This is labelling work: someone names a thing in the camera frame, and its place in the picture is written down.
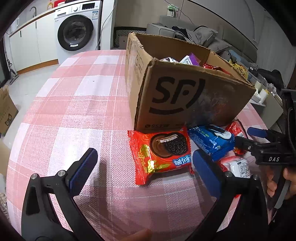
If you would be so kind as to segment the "person's left hand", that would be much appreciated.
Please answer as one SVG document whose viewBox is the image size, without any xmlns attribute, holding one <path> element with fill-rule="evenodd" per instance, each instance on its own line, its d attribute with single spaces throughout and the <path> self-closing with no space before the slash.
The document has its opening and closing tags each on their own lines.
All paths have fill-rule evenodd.
<svg viewBox="0 0 296 241">
<path fill-rule="evenodd" d="M 150 229 L 143 229 L 128 237 L 122 239 L 122 241 L 150 241 L 152 238 L 152 231 Z"/>
</svg>

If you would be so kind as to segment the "person's right hand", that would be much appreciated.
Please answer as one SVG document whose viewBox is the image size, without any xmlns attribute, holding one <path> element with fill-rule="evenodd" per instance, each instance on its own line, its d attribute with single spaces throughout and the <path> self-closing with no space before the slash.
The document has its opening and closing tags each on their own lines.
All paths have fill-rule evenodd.
<svg viewBox="0 0 296 241">
<path fill-rule="evenodd" d="M 266 168 L 267 176 L 267 194 L 269 197 L 274 197 L 277 190 L 281 189 L 281 185 L 285 183 L 284 180 L 281 180 L 281 177 L 275 178 L 275 169 L 272 169 L 270 166 Z M 283 170 L 283 178 L 286 181 L 290 182 L 289 189 L 286 193 L 285 199 L 290 199 L 295 196 L 295 168 L 287 167 Z"/>
</svg>

